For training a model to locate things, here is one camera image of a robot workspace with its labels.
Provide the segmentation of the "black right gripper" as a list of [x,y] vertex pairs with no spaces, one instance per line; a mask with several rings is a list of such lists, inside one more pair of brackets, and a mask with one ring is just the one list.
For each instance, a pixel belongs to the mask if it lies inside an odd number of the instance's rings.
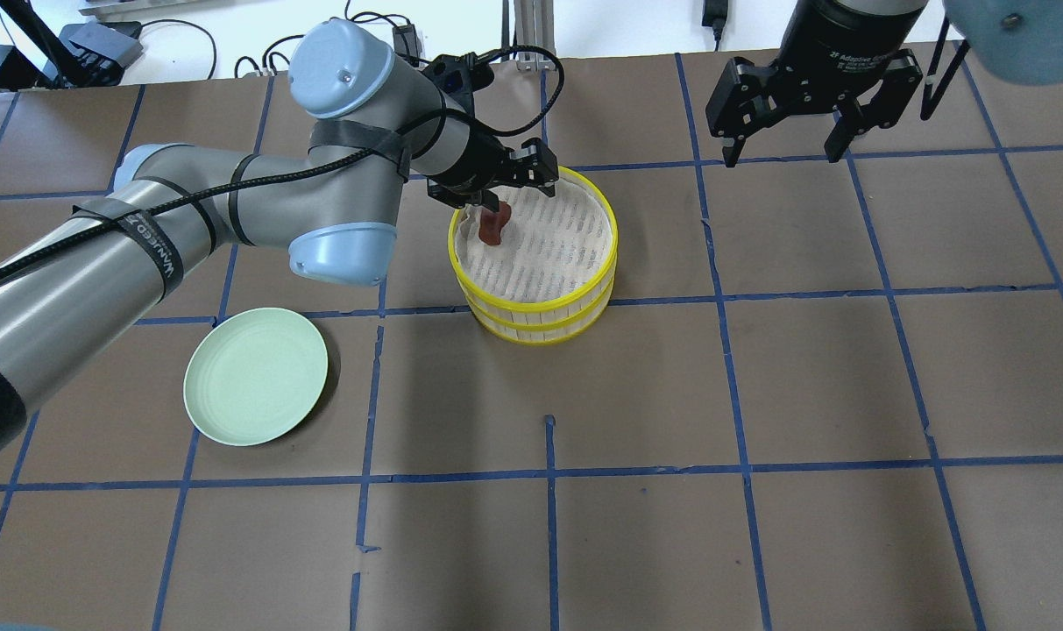
[[[904,39],[919,20],[921,1],[799,1],[778,56],[764,67],[728,59],[705,108],[710,135],[722,141],[724,167],[738,164],[745,141],[778,124],[786,110],[832,110],[828,161],[843,159],[856,137],[893,127],[919,88],[918,61]],[[878,84],[868,103],[857,96]]]

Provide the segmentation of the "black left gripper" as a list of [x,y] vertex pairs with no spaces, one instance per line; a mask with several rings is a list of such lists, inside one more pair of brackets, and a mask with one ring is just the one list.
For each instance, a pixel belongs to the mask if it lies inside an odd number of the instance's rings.
[[442,132],[467,132],[465,148],[452,160],[451,167],[426,176],[427,195],[448,207],[460,209],[475,205],[500,214],[500,198],[494,192],[497,187],[534,188],[546,197],[556,197],[558,161],[546,141],[532,138],[518,148],[510,148],[501,140],[532,131],[546,119],[559,99],[560,87],[555,86],[539,115],[514,131],[497,131],[484,124],[475,117],[474,95],[493,83],[495,73],[491,61],[499,58],[497,53],[465,53],[462,56],[444,53],[422,69],[422,76],[435,85],[443,97],[443,104],[423,115],[419,125],[434,121],[434,140],[438,140]]

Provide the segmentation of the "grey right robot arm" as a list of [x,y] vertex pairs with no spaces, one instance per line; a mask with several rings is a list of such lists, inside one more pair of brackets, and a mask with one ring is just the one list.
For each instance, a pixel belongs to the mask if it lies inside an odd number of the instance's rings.
[[853,140],[899,123],[914,95],[921,119],[934,115],[968,53],[1016,85],[1063,83],[1063,1],[946,1],[927,67],[904,41],[924,1],[799,1],[778,56],[767,65],[733,57],[706,105],[725,167],[758,131],[794,116],[836,113],[824,143],[829,161]]

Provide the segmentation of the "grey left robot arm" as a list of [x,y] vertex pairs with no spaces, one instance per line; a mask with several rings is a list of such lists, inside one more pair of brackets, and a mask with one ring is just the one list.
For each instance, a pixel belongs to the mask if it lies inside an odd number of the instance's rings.
[[555,194],[546,141],[518,148],[472,96],[506,55],[442,55],[418,69],[362,27],[331,18],[300,39],[287,83],[314,119],[288,159],[195,144],[131,149],[109,195],[0,265],[0,451],[34,412],[169,299],[225,244],[279,248],[296,275],[376,287],[393,259],[408,176],[434,199],[500,210],[496,188]]

